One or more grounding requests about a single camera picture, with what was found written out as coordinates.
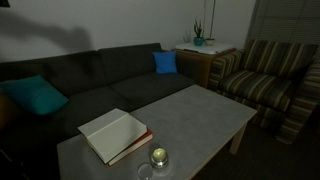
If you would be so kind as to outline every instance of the armchair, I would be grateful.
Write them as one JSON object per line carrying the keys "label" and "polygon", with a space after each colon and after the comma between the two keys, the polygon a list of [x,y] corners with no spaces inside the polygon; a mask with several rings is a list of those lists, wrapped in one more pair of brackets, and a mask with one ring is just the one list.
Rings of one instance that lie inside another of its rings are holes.
{"label": "armchair", "polygon": [[250,40],[212,61],[208,89],[257,109],[250,121],[291,144],[320,100],[317,45]]}

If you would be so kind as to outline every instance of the teal throw pillow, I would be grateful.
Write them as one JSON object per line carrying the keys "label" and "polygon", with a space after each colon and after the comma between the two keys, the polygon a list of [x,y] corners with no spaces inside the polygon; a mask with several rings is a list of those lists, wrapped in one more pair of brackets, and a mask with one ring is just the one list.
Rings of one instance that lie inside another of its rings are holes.
{"label": "teal throw pillow", "polygon": [[0,87],[23,109],[36,115],[51,114],[69,101],[41,76],[5,81]]}
{"label": "teal throw pillow", "polygon": [[177,73],[176,52],[154,52],[157,73]]}

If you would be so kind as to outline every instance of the coffee table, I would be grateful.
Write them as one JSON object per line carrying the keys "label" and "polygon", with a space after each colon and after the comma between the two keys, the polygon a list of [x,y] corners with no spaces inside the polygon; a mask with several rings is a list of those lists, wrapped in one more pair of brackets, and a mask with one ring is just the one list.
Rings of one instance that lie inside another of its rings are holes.
{"label": "coffee table", "polygon": [[256,110],[193,85],[131,113],[154,138],[112,166],[104,165],[83,135],[57,145],[60,176],[67,179],[138,179],[137,168],[149,162],[156,146],[167,150],[170,171],[151,179],[190,179],[233,139],[239,147]]}

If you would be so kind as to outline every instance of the candle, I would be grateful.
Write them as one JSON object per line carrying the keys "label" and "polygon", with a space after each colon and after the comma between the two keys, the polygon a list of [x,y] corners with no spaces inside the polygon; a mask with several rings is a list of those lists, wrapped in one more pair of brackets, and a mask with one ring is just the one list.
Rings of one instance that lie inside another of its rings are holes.
{"label": "candle", "polygon": [[167,157],[167,153],[164,149],[158,148],[153,151],[152,156],[156,161],[163,161]]}

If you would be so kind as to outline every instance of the table leg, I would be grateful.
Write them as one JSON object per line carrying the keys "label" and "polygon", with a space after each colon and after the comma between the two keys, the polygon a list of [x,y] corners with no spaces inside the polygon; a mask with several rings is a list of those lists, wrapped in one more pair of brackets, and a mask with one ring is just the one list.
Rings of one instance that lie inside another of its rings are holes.
{"label": "table leg", "polygon": [[244,134],[244,131],[246,130],[247,127],[247,123],[244,124],[241,129],[234,135],[233,139],[232,139],[232,143],[231,143],[231,147],[229,152],[233,155],[235,155],[238,151],[239,145],[241,143],[242,140],[242,136]]}

